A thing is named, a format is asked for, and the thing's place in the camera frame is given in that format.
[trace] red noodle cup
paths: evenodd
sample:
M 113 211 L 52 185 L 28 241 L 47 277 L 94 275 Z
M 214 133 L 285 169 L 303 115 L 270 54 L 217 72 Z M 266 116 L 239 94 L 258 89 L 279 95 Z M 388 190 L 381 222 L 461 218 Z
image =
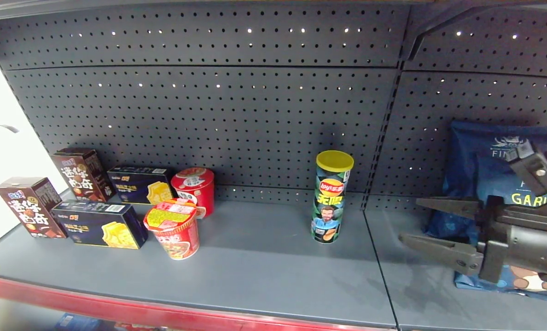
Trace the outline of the red noodle cup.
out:
M 191 200 L 198 206 L 198 219 L 214 211 L 214 172 L 206 168 L 188 168 L 171 179 L 177 196 Z
M 200 247 L 196 205 L 192 201 L 164 201 L 147 212 L 143 223 L 173 260 L 184 260 Z

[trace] blue bag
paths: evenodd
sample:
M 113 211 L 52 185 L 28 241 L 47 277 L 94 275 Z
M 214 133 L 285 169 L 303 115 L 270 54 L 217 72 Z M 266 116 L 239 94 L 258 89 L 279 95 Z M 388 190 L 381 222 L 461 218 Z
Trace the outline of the blue bag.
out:
M 547 194 L 535 197 L 505 161 L 507 151 L 529 140 L 547 150 L 547 126 L 492 126 L 454 121 L 450 155 L 445 169 L 443 195 L 478 197 L 498 195 L 508 204 L 536 207 L 547 203 Z M 474 220 L 436 211 L 425 229 L 434 237 L 467 237 L 478 241 Z M 547 283 L 536 272 L 504 266 L 497 284 L 477 276 L 456 274 L 456 286 L 464 289 L 520 293 L 547 300 Z

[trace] cylindrical can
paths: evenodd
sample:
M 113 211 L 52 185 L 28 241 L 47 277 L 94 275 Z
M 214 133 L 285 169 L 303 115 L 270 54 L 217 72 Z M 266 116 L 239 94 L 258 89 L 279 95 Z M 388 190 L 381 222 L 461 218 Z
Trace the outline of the cylindrical can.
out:
M 171 179 L 177 196 L 188 199 L 198 206 L 198 219 L 214 211 L 214 172 L 206 168 L 188 168 Z
M 184 260 L 200 247 L 196 205 L 186 199 L 171 199 L 154 206 L 143 220 L 173 260 Z
M 320 243 L 330 244 L 339 235 L 347 180 L 354 163 L 351 155 L 341 151 L 324 151 L 316 156 L 311 235 Z

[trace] brown snack box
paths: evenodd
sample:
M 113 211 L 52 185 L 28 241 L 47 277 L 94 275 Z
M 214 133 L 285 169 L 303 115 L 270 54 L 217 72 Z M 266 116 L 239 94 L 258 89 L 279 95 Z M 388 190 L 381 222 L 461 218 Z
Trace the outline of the brown snack box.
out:
M 0 184 L 0 195 L 35 238 L 66 238 L 51 209 L 61 202 L 48 178 L 12 177 Z
M 106 202 L 114 195 L 95 149 L 64 148 L 51 155 L 51 159 L 78 200 Z

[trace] yellow lid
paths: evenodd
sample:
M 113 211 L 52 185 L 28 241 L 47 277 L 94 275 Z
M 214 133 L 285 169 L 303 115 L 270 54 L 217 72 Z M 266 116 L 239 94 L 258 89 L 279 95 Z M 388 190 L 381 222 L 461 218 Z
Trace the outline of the yellow lid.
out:
M 324 151 L 316 156 L 316 164 L 326 171 L 345 172 L 353 168 L 351 155 L 341 151 Z

